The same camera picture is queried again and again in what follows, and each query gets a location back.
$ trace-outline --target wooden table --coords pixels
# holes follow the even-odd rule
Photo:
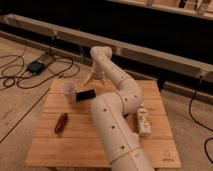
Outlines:
[[[90,114],[91,100],[69,104],[60,93],[59,87],[69,81],[53,81],[26,165],[108,168],[110,165]],[[78,84],[78,91],[94,88],[96,94],[100,94],[115,89],[111,81],[106,81],[105,89],[99,81],[93,81],[87,87],[82,86],[83,80],[72,81]],[[180,168],[180,159],[157,84],[155,81],[137,82],[144,92],[144,105],[150,113],[152,128],[152,133],[140,138],[140,143],[155,168]],[[56,135],[54,127],[62,113],[68,113],[69,121],[64,131]],[[133,131],[137,131],[134,114],[128,116],[127,122]]]

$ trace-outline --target toy sausage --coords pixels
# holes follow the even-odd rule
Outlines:
[[[67,113],[63,113],[57,121],[57,124],[55,126],[55,133],[58,134],[59,132],[63,131],[64,127],[66,126],[68,121],[68,115]]]

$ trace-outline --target gray floor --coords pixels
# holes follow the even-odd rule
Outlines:
[[[20,54],[23,45],[0,38],[0,56],[8,54]],[[28,48],[24,55],[26,63],[37,58],[42,52],[36,49]],[[7,61],[0,59],[0,66]],[[85,78],[89,71],[89,67],[79,64],[81,72],[75,78]],[[53,69],[60,70],[63,66],[53,64]],[[26,85],[32,85],[40,80],[48,77],[50,73],[45,71],[44,74],[26,82]],[[48,88],[51,81],[45,83],[41,87],[32,90],[20,90],[13,87],[4,92],[0,92],[0,138],[2,138],[8,130],[23,116],[38,97]],[[213,165],[207,160],[203,143],[206,138],[213,134],[193,123],[188,116],[189,98],[174,94],[163,90],[162,99],[166,112],[171,124],[172,132],[175,137],[176,145],[182,161],[182,169],[177,171],[212,171]],[[31,144],[31,140],[38,123],[42,106],[45,98],[27,115],[27,117],[14,129],[11,134],[0,144],[0,170],[16,171],[16,170],[39,170],[46,171],[47,168],[29,168],[25,166],[25,158]],[[196,117],[202,120],[208,126],[213,123],[213,106],[195,101],[193,104],[193,112]],[[209,144],[209,152],[213,154],[213,142]],[[59,170],[75,170],[86,171],[89,169],[68,169]]]

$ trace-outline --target robot arm segment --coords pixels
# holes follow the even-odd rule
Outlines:
[[[111,54],[109,47],[91,49],[91,56],[98,68],[96,71],[104,71],[118,89],[93,100],[91,110],[94,123],[113,171],[154,171],[123,118],[124,114],[135,113],[139,108],[141,88],[109,59]]]

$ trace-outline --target paper cup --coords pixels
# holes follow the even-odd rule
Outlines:
[[[74,82],[64,83],[61,86],[61,93],[64,94],[69,103],[76,102],[77,85]]]

